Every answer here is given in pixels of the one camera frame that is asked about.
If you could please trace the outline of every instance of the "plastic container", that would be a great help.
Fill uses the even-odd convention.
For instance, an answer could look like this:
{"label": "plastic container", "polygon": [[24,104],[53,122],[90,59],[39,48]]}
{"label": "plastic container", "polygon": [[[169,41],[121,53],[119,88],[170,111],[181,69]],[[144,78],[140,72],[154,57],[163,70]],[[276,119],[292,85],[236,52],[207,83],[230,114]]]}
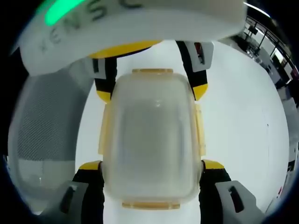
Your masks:
{"label": "plastic container", "polygon": [[187,79],[171,70],[120,77],[105,108],[100,147],[105,191],[124,207],[177,208],[192,199],[201,166]]}

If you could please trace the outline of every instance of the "green led light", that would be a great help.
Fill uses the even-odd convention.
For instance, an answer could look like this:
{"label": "green led light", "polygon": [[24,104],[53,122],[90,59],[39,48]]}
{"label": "green led light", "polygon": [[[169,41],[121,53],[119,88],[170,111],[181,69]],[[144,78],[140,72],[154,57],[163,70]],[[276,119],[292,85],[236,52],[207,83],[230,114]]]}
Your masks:
{"label": "green led light", "polygon": [[65,14],[85,0],[56,0],[45,15],[45,23],[54,25]]}

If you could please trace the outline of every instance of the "translucent plastic container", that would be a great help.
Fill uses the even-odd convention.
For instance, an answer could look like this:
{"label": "translucent plastic container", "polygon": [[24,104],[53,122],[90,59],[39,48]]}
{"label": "translucent plastic container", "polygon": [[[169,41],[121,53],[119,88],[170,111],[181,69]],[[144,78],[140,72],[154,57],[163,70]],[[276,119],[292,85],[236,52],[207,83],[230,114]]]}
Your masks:
{"label": "translucent plastic container", "polygon": [[129,204],[157,207],[192,199],[201,174],[196,122],[184,76],[135,70],[120,77],[101,130],[105,191]]}

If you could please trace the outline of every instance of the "white floor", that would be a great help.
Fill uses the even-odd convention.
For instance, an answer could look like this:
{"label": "white floor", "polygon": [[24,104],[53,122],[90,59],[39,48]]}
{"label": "white floor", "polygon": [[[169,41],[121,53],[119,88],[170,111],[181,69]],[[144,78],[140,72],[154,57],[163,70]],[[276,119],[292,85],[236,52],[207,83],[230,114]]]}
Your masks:
{"label": "white floor", "polygon": [[[172,68],[185,74],[174,41],[118,59],[118,76],[134,68]],[[279,95],[266,71],[241,52],[214,43],[208,90],[198,102],[203,111],[205,158],[222,163],[265,211],[285,181],[289,137]],[[77,141],[76,169],[98,154],[104,103],[95,86],[89,94]],[[121,207],[106,196],[104,223],[200,223],[198,198],[179,210],[143,211]]]}

